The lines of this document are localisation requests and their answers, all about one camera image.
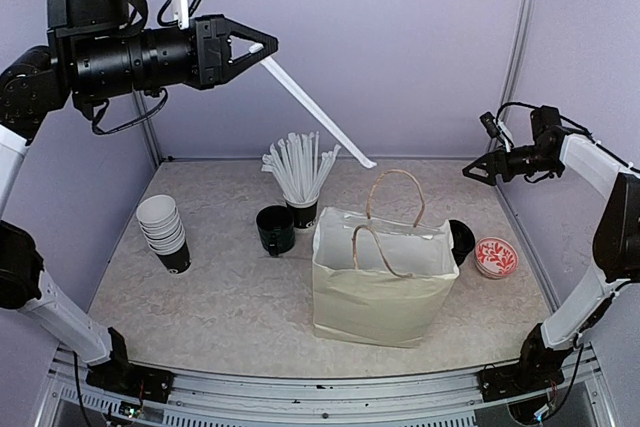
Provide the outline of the white paper-wrapped straw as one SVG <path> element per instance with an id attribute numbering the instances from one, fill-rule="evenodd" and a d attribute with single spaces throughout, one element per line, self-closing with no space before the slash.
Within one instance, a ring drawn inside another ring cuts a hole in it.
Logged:
<path id="1" fill-rule="evenodd" d="M 323 111 L 323 109 L 307 94 L 304 89 L 272 58 L 271 55 L 260 61 L 260 64 L 299 104 L 318 121 L 334 139 L 344 147 L 366 169 L 373 169 L 377 163 L 369 159 L 342 129 Z"/>

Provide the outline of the cream paper takeout bag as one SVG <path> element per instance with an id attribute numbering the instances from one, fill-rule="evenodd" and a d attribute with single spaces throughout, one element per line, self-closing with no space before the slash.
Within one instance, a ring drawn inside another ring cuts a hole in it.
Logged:
<path id="1" fill-rule="evenodd" d="M 422 225 L 326 207 L 312 242 L 316 336 L 394 348 L 418 347 L 459 267 L 448 222 Z"/>

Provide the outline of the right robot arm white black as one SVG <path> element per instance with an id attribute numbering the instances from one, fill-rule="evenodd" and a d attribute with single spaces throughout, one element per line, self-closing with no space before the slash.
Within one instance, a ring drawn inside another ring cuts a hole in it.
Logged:
<path id="1" fill-rule="evenodd" d="M 486 112 L 480 122 L 498 145 L 464 167 L 464 176 L 494 186 L 518 176 L 535 184 L 571 171 L 604 202 L 589 267 L 562 305 L 528 335 L 511 370 L 512 383 L 531 391 L 562 366 L 622 291 L 639 281 L 639 169 L 558 108 L 523 107 L 531 144 L 516 145 L 500 115 Z"/>

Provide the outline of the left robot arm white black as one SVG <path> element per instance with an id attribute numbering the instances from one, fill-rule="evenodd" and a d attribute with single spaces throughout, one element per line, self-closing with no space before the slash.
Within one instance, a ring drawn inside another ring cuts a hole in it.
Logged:
<path id="1" fill-rule="evenodd" d="M 165 103 L 172 85 L 224 85 L 277 51 L 267 33 L 221 14 L 197 16 L 200 1 L 180 0 L 171 25 L 150 29 L 146 0 L 47 0 L 47 44 L 1 76 L 2 195 L 46 116 L 67 103 L 100 134 L 115 97 L 138 91 Z M 118 391 L 139 383 L 124 338 L 57 289 L 31 235 L 10 223 L 1 226 L 1 305 L 35 318 Z"/>

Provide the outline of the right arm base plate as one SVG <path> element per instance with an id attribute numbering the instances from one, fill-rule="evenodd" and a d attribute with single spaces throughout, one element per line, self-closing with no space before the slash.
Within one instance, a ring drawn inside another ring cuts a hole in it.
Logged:
<path id="1" fill-rule="evenodd" d="M 555 372 L 525 371 L 517 363 L 495 366 L 489 364 L 478 374 L 478 382 L 484 402 L 516 397 L 548 389 L 565 380 L 561 370 Z"/>

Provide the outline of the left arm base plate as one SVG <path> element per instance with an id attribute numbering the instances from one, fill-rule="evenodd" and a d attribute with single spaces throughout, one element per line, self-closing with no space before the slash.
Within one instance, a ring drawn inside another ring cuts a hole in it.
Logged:
<path id="1" fill-rule="evenodd" d="M 174 378 L 171 371 L 164 369 L 104 363 L 89 367 L 86 382 L 90 386 L 143 401 L 166 403 Z"/>

